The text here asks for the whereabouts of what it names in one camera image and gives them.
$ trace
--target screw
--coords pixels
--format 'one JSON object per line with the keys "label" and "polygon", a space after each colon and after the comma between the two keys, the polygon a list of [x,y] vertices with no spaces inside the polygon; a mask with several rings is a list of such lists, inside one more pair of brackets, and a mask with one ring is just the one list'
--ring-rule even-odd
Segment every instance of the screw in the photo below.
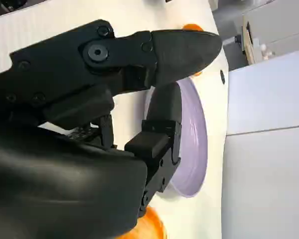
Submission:
{"label": "screw", "polygon": [[45,95],[41,92],[35,93],[32,100],[34,103],[40,104],[45,101]]}
{"label": "screw", "polygon": [[21,61],[18,65],[18,68],[22,71],[26,71],[30,68],[30,62],[28,61]]}
{"label": "screw", "polygon": [[89,57],[92,61],[102,62],[105,61],[109,56],[109,52],[105,46],[92,45],[88,50]]}
{"label": "screw", "polygon": [[110,30],[107,26],[100,26],[97,32],[100,37],[106,37],[110,33]]}
{"label": "screw", "polygon": [[148,201],[149,201],[149,197],[147,196],[147,191],[145,191],[142,197],[142,206],[147,205]]}
{"label": "screw", "polygon": [[222,70],[220,71],[220,78],[221,78],[221,81],[224,85],[225,84],[225,75],[224,75],[224,72]]}
{"label": "screw", "polygon": [[141,45],[143,52],[151,52],[153,51],[153,46],[151,42],[145,42]]}
{"label": "screw", "polygon": [[16,95],[15,94],[8,94],[5,98],[10,103],[14,103],[16,101]]}

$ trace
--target white table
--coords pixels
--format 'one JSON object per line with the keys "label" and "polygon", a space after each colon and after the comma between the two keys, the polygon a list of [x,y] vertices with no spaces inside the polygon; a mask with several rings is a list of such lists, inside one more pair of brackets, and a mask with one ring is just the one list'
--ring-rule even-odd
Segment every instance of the white table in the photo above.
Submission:
{"label": "white table", "polygon": [[[104,19],[116,36],[139,30],[182,28],[199,24],[217,33],[208,0],[50,0],[0,17],[0,72],[7,70],[9,53],[80,25]],[[225,73],[226,84],[220,78]],[[157,209],[170,239],[220,239],[224,141],[227,127],[228,63],[224,51],[194,78],[207,123],[208,166],[200,192],[191,199],[155,196]],[[115,97],[115,143],[119,148],[141,130],[146,92]]]}

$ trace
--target orange fruit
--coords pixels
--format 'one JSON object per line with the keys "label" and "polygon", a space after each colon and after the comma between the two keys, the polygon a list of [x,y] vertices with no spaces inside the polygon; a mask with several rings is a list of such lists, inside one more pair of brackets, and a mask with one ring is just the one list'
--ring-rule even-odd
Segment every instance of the orange fruit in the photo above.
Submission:
{"label": "orange fruit", "polygon": [[[190,24],[186,24],[185,26],[183,26],[184,30],[195,30],[195,31],[204,31],[203,28],[201,28],[199,25],[195,24],[195,23],[190,23]],[[199,76],[201,74],[201,72],[197,72],[194,74],[194,76]]]}
{"label": "orange fruit", "polygon": [[167,235],[157,213],[147,207],[146,214],[138,219],[136,227],[116,239],[167,239]]}

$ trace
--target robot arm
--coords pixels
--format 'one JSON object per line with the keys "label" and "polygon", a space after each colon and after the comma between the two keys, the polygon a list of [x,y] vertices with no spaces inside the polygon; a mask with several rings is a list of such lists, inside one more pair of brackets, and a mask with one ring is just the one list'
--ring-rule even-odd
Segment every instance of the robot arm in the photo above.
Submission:
{"label": "robot arm", "polygon": [[[208,32],[115,38],[98,20],[12,53],[12,67],[0,74],[0,239],[99,239],[131,230],[180,164],[175,81],[220,50]],[[142,131],[116,150],[113,96],[151,86]],[[76,130],[67,137],[37,127],[47,121]]]}

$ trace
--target purple plate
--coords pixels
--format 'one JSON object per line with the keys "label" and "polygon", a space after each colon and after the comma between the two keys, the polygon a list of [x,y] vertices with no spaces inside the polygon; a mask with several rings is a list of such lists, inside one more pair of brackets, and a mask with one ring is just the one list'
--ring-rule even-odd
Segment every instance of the purple plate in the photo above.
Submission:
{"label": "purple plate", "polygon": [[[207,168],[207,131],[199,95],[190,78],[178,81],[182,96],[181,162],[170,184],[184,197],[193,197],[200,190]],[[153,88],[145,104],[145,116]]]}

